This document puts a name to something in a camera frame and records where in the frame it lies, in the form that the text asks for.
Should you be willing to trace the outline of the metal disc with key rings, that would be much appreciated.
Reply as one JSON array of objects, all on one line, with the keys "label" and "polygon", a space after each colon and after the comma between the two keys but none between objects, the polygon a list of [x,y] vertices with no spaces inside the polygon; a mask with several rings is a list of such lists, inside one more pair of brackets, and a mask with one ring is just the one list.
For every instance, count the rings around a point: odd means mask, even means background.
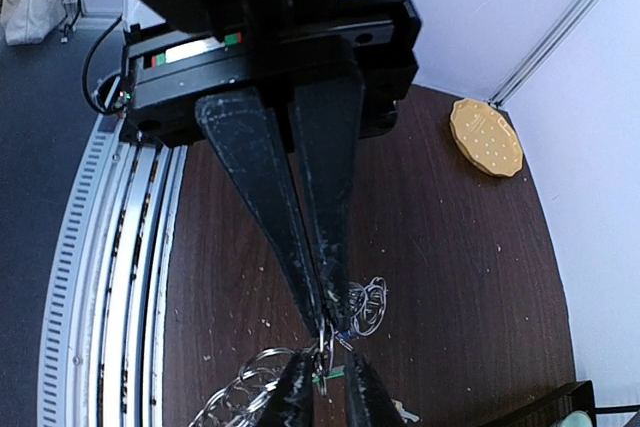
[{"label": "metal disc with key rings", "polygon": [[[388,288],[381,276],[367,284],[349,284],[349,328],[334,336],[346,351],[353,342],[375,333],[387,310]],[[192,426],[255,426],[275,391],[294,350],[266,348],[247,360],[227,386],[212,394],[190,422]]]}]

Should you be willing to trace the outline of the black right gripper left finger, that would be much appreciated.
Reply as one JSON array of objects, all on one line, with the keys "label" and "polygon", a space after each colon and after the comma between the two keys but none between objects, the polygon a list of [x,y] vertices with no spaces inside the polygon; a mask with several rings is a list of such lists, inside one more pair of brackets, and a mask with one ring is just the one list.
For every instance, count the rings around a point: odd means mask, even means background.
[{"label": "black right gripper left finger", "polygon": [[257,427],[311,427],[314,424],[313,374],[317,354],[297,350],[281,373]]}]

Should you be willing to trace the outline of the green key tag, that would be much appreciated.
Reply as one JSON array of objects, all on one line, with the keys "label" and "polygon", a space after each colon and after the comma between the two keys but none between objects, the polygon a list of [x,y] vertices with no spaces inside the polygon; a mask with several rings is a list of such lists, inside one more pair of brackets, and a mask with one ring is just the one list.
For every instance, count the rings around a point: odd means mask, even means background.
[{"label": "green key tag", "polygon": [[[340,378],[344,376],[344,366],[343,365],[338,365],[333,367],[329,373],[326,375],[326,379],[327,380],[332,380],[332,379],[336,379],[336,378]],[[313,382],[314,383],[319,383],[320,382],[320,376],[317,374],[314,374],[312,376]]]}]

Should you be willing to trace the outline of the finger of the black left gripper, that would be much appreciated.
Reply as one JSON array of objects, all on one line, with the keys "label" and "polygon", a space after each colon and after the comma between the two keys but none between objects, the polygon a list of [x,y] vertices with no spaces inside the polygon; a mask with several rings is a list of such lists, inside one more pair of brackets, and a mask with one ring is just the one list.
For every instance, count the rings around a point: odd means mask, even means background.
[{"label": "finger of the black left gripper", "polygon": [[301,319],[320,335],[320,293],[276,114],[244,88],[200,98],[195,119],[269,241]]},{"label": "finger of the black left gripper", "polygon": [[363,105],[358,74],[299,86],[292,133],[322,311],[335,327],[349,323],[348,221]]}]

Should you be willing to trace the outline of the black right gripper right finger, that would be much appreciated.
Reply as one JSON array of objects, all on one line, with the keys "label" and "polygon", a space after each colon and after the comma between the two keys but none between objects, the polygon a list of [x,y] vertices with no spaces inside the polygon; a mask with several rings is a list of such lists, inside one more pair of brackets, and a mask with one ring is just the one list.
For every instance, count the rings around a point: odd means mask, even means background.
[{"label": "black right gripper right finger", "polygon": [[381,377],[364,355],[348,353],[344,372],[348,426],[404,426]]}]

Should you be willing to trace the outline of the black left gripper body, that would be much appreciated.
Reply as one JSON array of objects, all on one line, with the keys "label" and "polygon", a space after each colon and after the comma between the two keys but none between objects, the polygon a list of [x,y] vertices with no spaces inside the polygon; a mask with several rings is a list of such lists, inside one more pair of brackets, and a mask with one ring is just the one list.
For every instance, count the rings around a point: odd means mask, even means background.
[{"label": "black left gripper body", "polygon": [[341,60],[358,66],[364,83],[360,136],[391,131],[418,71],[413,49],[422,20],[412,0],[339,0],[331,18],[285,31],[259,44],[242,33],[173,60],[168,52],[208,34],[187,34],[164,23],[134,26],[126,36],[122,71],[128,96],[119,139],[129,144],[191,145],[203,139],[195,103],[206,95],[256,87],[275,110],[286,146],[292,144],[287,105],[299,83],[337,71]]}]

